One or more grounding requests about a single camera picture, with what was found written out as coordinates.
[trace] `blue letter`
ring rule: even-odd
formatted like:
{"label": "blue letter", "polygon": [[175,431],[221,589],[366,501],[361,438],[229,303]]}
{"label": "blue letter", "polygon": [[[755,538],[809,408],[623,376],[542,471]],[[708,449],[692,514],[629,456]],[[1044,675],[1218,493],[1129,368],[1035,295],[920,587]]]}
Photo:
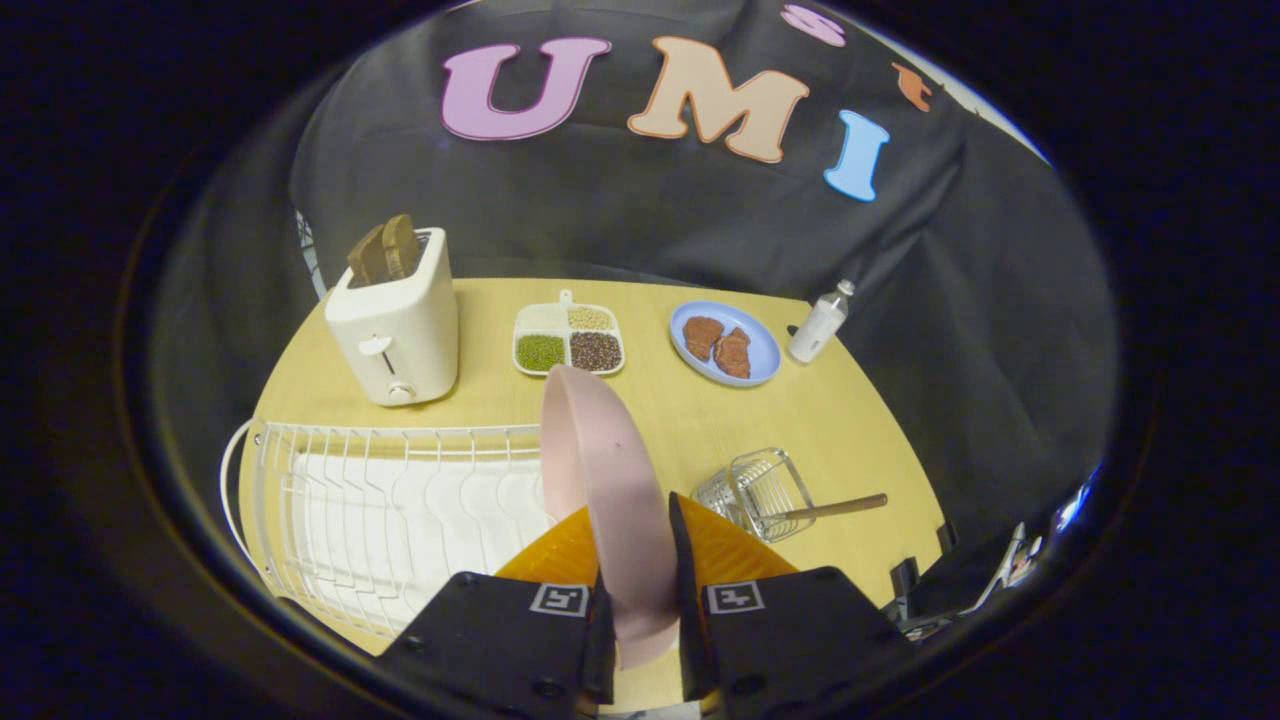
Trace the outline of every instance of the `blue letter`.
{"label": "blue letter", "polygon": [[876,191],[872,190],[876,159],[879,158],[881,145],[888,142],[888,132],[851,110],[841,110],[840,120],[849,127],[845,149],[841,150],[836,167],[822,177],[840,192],[870,202],[876,200]]}

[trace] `wire basket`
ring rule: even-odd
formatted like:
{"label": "wire basket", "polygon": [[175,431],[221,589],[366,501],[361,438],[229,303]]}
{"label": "wire basket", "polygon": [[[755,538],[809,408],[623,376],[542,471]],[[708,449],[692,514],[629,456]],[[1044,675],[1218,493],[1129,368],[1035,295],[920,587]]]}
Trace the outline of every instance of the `wire basket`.
{"label": "wire basket", "polygon": [[[250,425],[253,560],[228,465]],[[246,423],[223,505],[262,582],[323,623],[393,639],[454,573],[497,573],[553,524],[538,425],[390,429]],[[246,496],[241,488],[239,497]]]}
{"label": "wire basket", "polygon": [[778,447],[735,457],[726,469],[694,489],[694,500],[771,543],[814,521],[813,518],[780,516],[788,510],[813,507],[813,498],[791,457]]}

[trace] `wooden handle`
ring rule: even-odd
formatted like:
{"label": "wooden handle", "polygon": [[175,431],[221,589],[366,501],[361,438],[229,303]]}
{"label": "wooden handle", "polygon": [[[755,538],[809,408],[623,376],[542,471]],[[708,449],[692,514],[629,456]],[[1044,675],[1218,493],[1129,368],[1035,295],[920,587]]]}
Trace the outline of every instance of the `wooden handle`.
{"label": "wooden handle", "polygon": [[869,497],[859,497],[858,500],[846,500],[845,502],[819,505],[818,507],[788,510],[782,514],[782,518],[786,518],[787,520],[805,520],[808,518],[826,518],[828,515],[859,512],[861,510],[870,510],[872,507],[883,507],[884,505],[888,505],[888,496],[879,493]]}

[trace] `blue plate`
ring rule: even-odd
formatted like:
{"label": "blue plate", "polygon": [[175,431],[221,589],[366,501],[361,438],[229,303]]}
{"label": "blue plate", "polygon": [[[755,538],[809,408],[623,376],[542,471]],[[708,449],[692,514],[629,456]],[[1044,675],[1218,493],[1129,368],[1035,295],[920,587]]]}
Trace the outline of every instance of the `blue plate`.
{"label": "blue plate", "polygon": [[[733,332],[733,328],[742,328],[746,337],[751,338],[751,342],[746,346],[746,356],[751,361],[750,378],[735,378],[716,366],[714,355],[710,360],[703,363],[698,357],[694,357],[694,354],[685,347],[685,323],[690,318],[699,316],[712,318],[723,323],[724,334]],[[758,386],[778,374],[778,368],[782,366],[782,350],[778,348],[778,342],[773,340],[773,334],[764,329],[764,325],[755,318],[723,302],[699,300],[676,307],[676,311],[671,314],[671,343],[676,346],[676,352],[685,359],[685,363],[689,363],[689,366],[727,386]]]}

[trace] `wooden table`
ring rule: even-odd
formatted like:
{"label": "wooden table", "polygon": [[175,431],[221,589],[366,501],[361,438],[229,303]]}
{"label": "wooden table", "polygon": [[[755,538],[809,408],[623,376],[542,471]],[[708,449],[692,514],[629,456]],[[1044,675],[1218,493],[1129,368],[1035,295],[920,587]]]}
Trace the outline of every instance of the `wooden table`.
{"label": "wooden table", "polygon": [[[764,324],[780,345],[809,305],[662,284],[561,279],[454,279],[460,313],[460,373],[444,398],[406,407],[369,402],[346,365],[324,319],[323,302],[280,356],[259,400],[257,420],[334,427],[447,428],[536,424],[543,379],[512,366],[516,313],[556,302],[561,288],[579,302],[604,305],[617,315],[626,366],[605,378],[641,434],[663,491],[689,495],[732,457],[781,447],[794,459],[814,503],[884,492],[888,505],[819,519],[772,547],[801,569],[835,565],[877,606],[892,597],[890,569],[914,556],[923,573],[941,555],[936,529],[942,511],[910,445],[858,363],[832,342],[810,365],[783,351],[778,374],[754,388],[717,384],[689,368],[669,341],[671,313],[691,300],[736,306]],[[252,454],[242,461],[241,509],[252,511]],[[261,538],[248,537],[261,557]],[[387,641],[362,633],[344,637],[371,653]],[[675,651],[616,676],[617,705],[628,712],[681,702]]]}

